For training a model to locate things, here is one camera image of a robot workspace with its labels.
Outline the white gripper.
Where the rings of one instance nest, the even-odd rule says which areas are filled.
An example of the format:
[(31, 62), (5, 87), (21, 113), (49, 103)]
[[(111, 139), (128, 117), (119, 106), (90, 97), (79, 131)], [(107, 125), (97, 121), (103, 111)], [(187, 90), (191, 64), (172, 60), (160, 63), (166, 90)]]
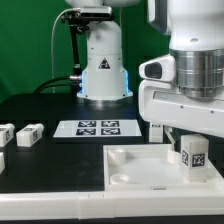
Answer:
[[(171, 83), (143, 80), (139, 113), (147, 122), (224, 138), (224, 100), (189, 98)], [(172, 133), (165, 134), (175, 150)]]

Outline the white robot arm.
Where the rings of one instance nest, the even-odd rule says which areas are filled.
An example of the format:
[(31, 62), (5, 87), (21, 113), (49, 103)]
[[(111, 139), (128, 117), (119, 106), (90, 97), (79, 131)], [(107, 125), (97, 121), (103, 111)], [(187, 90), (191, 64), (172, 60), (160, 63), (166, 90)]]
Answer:
[(224, 0), (147, 0), (139, 112), (224, 138)]

